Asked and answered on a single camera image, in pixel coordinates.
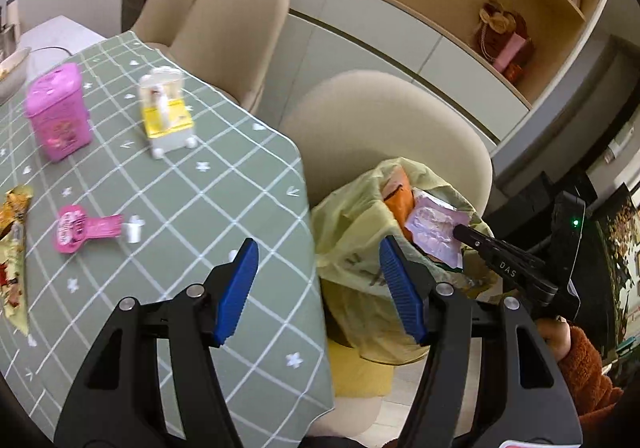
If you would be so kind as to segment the person right hand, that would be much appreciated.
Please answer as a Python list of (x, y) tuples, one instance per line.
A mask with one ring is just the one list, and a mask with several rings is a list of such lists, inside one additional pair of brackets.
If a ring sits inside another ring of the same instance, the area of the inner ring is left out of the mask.
[(547, 344), (553, 358), (560, 362), (570, 352), (570, 325), (562, 318), (538, 319), (535, 321), (537, 331)]

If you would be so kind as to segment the orange sleeve forearm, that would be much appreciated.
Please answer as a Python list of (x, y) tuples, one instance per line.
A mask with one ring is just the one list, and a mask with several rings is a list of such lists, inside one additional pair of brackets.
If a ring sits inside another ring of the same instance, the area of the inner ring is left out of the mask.
[(582, 437), (593, 439), (624, 391), (602, 373), (601, 357), (579, 327), (570, 327), (570, 350), (558, 364), (573, 398)]

